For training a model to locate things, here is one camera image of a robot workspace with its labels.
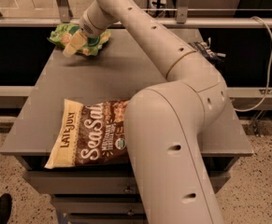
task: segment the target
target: cable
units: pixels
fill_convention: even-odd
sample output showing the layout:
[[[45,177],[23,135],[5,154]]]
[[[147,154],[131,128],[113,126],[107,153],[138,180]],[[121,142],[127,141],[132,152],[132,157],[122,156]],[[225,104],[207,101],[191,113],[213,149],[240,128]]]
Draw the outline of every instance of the cable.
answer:
[[[265,21],[263,21],[263,20],[262,20],[261,18],[259,18],[259,17],[251,17],[251,18],[254,19],[254,20],[256,20],[256,21],[258,21],[258,22],[260,22],[260,23],[262,23],[262,24],[266,27],[266,29],[267,29],[267,31],[268,31],[268,33],[269,33],[269,35],[270,35],[271,42],[272,42],[272,31],[270,30],[269,26],[265,23]],[[235,108],[235,111],[238,111],[238,112],[248,112],[248,111],[252,111],[253,109],[255,109],[256,107],[258,107],[260,104],[263,103],[263,101],[264,101],[265,98],[266,98],[267,91],[268,91],[271,66],[272,66],[272,49],[271,49],[271,51],[270,51],[270,56],[269,56],[269,61],[268,61],[268,67],[267,67],[267,73],[266,73],[265,94],[264,94],[263,98],[261,99],[261,101],[260,101],[257,105],[253,106],[252,108],[247,108],[247,109],[236,109],[236,108]]]

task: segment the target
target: drawer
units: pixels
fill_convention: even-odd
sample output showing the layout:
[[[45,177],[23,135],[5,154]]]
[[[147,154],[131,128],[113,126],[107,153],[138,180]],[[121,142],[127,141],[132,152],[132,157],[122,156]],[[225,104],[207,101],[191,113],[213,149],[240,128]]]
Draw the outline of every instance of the drawer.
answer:
[[[127,216],[145,214],[139,195],[52,197],[51,204],[59,212],[67,214],[121,214]]]
[[[83,224],[148,224],[144,215],[68,215],[68,220]]]
[[[39,193],[138,194],[136,180],[126,172],[34,172],[23,178]]]

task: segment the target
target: black object on floor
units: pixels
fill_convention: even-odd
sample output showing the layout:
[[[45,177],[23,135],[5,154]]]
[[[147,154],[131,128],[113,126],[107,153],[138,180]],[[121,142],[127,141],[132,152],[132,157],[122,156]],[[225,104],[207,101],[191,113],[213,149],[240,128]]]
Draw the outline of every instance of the black object on floor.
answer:
[[[7,224],[12,209],[12,197],[5,193],[0,197],[0,224]]]

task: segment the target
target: snack bag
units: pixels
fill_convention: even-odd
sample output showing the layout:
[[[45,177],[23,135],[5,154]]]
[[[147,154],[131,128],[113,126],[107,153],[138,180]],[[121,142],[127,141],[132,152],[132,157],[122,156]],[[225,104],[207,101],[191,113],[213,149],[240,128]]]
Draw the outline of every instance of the snack bag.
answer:
[[[77,31],[79,31],[78,25],[71,23],[59,24],[55,31],[50,33],[50,38],[48,38],[48,40],[57,47],[64,49]],[[77,50],[77,53],[85,56],[96,56],[98,51],[103,47],[103,44],[108,42],[110,35],[111,32],[106,30],[97,38],[87,37],[87,42]]]
[[[45,168],[129,162],[123,128],[127,104],[85,106],[64,100],[61,131]]]

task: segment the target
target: gray tabletop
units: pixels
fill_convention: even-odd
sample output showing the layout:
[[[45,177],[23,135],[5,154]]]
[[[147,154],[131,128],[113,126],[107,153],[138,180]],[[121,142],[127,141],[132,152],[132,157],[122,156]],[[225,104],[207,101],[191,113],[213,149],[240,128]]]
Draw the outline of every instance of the gray tabletop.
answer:
[[[201,40],[197,30],[174,32],[188,42]],[[126,30],[113,30],[96,57],[75,55],[67,59],[60,49],[55,49],[0,151],[15,156],[48,156],[61,128],[64,99],[85,105],[129,99],[136,92],[163,82],[165,79]],[[226,138],[228,131],[222,131],[218,143],[217,139],[211,141],[211,134],[218,129],[209,129],[202,135],[202,153],[250,155],[251,146],[238,122],[233,117],[223,119],[230,120],[229,125],[223,125],[224,129],[231,128],[228,135],[240,136],[231,141]]]

